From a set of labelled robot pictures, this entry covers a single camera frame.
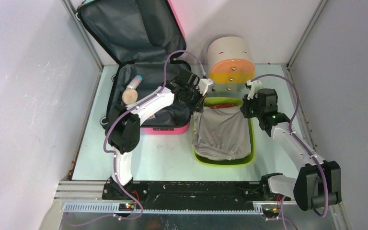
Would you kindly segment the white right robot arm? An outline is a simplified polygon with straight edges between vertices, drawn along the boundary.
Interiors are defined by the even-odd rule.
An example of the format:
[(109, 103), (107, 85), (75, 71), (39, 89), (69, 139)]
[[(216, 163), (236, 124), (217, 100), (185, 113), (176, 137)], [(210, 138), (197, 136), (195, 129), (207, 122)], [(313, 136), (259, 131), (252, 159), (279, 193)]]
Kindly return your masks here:
[(278, 112), (278, 95), (274, 89), (251, 90), (243, 97), (241, 112), (245, 118), (257, 118), (261, 130), (275, 140), (298, 170), (296, 178), (281, 173), (267, 176), (260, 186), (260, 196), (272, 200), (278, 194), (296, 201), (303, 211), (313, 210), (325, 217), (329, 206), (342, 201), (341, 167), (327, 161), (299, 135), (288, 116)]

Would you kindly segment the pink and teal kids suitcase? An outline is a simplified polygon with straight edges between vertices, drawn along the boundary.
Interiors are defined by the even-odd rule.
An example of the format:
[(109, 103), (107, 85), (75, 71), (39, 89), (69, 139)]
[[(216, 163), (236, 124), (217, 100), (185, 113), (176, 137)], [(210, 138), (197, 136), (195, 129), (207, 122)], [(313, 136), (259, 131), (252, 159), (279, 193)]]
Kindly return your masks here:
[(180, 60), (184, 34), (166, 0), (87, 0), (77, 17), (89, 34), (118, 64), (107, 112), (123, 105), (122, 94), (136, 75), (142, 76), (138, 98), (191, 71)]

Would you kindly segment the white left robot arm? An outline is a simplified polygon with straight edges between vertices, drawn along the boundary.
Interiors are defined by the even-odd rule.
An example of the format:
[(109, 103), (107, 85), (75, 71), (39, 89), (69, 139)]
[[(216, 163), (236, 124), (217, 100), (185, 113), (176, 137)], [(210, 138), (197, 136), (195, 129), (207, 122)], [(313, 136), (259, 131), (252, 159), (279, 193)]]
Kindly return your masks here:
[(175, 101), (184, 102), (190, 112), (196, 111), (214, 84), (210, 78), (200, 78), (186, 70), (173, 80), (164, 80), (162, 86), (138, 102), (117, 107), (111, 112), (103, 148), (114, 158), (112, 179), (117, 182), (114, 187), (116, 196), (124, 200), (132, 195), (129, 184), (133, 179), (132, 152), (139, 143), (142, 124)]

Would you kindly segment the grey ribbed garment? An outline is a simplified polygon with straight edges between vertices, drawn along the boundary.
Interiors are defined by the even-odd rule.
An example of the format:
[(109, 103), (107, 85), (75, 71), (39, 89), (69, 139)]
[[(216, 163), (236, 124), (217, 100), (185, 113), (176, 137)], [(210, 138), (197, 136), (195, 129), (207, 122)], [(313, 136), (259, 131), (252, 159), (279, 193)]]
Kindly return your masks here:
[(243, 159), (252, 153), (249, 122), (239, 106), (204, 107), (196, 112), (192, 146), (196, 155), (212, 161)]

